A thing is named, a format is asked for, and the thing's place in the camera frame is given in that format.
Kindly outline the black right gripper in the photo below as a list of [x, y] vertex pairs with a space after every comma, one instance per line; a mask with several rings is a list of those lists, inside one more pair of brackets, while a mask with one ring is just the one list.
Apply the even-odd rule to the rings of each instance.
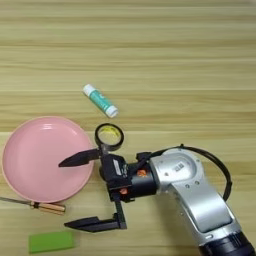
[[[126, 229], [121, 203], [129, 203], [137, 197], [150, 196], [157, 192], [157, 184], [148, 163], [151, 155], [151, 152], [138, 153], [135, 163], [127, 163], [122, 156], [110, 154], [110, 166], [107, 168], [107, 189], [110, 200], [115, 203], [116, 207], [113, 218], [106, 220], [100, 220], [98, 217], [83, 218], [67, 222], [64, 226], [91, 233]], [[81, 151], [64, 159], [59, 163], [59, 167], [82, 166], [99, 158], [99, 149]]]

